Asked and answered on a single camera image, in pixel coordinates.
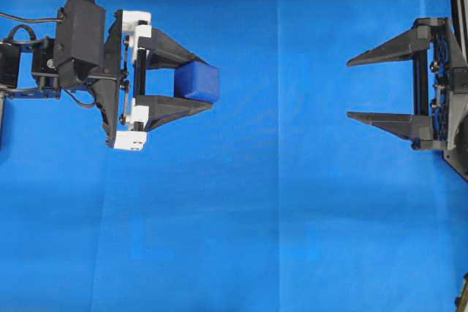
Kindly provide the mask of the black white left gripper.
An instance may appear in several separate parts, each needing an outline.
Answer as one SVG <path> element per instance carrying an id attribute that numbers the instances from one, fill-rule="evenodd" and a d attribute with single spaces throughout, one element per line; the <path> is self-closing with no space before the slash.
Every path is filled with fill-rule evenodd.
<path id="1" fill-rule="evenodd" d="M 104 44 L 104 63 L 91 71 L 91 92 L 101 113 L 107 147 L 140 151 L 147 141 L 146 132 L 210 110 L 211 102 L 143 95 L 146 69 L 177 69 L 193 61 L 206 64 L 165 32 L 151 29 L 149 12 L 117 11 Z"/>

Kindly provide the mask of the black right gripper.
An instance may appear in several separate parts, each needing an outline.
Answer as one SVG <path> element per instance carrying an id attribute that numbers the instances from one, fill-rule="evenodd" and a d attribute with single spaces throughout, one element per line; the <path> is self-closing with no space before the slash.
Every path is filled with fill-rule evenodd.
<path id="1" fill-rule="evenodd" d="M 350 59 L 347 66 L 410 59 L 416 115 L 347 112 L 347 117 L 412 140 L 415 150 L 465 151 L 467 59 L 447 18 L 418 18 L 410 30 Z"/>

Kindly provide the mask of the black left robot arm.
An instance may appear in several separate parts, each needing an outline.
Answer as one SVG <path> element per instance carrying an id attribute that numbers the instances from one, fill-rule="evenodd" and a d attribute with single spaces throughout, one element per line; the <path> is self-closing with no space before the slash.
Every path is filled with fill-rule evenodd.
<path id="1" fill-rule="evenodd" d="M 210 110 L 220 97 L 219 70 L 153 28 L 151 14 L 119 10 L 104 44 L 104 61 L 76 83 L 60 82 L 50 37 L 21 24 L 1 40 L 1 100 L 60 99 L 90 94 L 109 148 L 143 149 L 148 133 Z"/>

